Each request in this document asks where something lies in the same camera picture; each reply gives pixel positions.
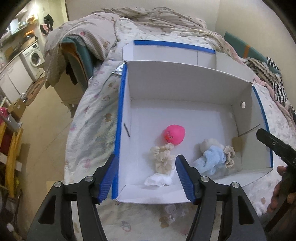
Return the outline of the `person's right hand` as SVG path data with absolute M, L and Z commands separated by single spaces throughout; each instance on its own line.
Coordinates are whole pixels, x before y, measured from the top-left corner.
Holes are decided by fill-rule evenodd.
M 287 171 L 287 168 L 284 166 L 278 166 L 277 167 L 277 172 L 283 176 L 283 174 L 285 174 Z M 281 181 L 277 183 L 277 185 L 274 188 L 273 191 L 273 196 L 271 198 L 270 204 L 267 207 L 267 212 L 268 213 L 272 213 L 276 210 L 277 206 L 278 206 L 278 198 L 279 198 L 279 191 L 280 191 L 280 187 L 281 187 Z M 295 193 L 290 193 L 287 196 L 287 202 L 289 204 L 293 204 L 295 203 Z

